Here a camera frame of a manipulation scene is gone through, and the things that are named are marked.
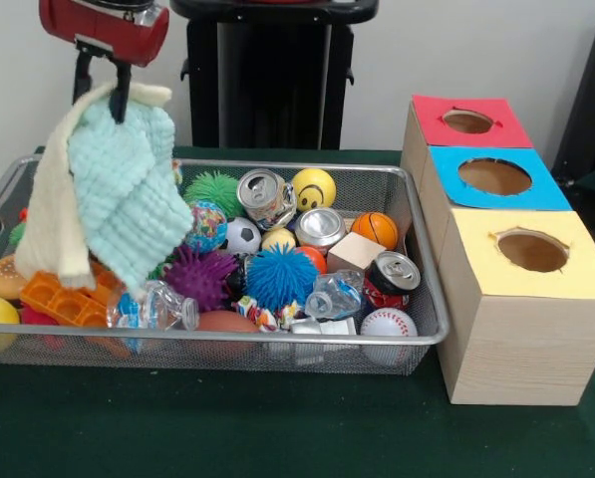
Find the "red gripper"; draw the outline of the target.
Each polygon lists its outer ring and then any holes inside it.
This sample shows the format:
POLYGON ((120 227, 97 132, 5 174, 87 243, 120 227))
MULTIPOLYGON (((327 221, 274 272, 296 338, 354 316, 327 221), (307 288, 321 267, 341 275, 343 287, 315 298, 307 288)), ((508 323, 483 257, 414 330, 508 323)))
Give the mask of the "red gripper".
MULTIPOLYGON (((40 21, 45 31, 112 58, 117 83, 109 109, 116 123, 123 123, 129 101, 132 66, 146 67, 158 55, 169 25, 169 10, 154 1, 41 1, 40 21)), ((92 86, 90 65, 94 55, 79 51, 73 87, 74 105, 92 86)))

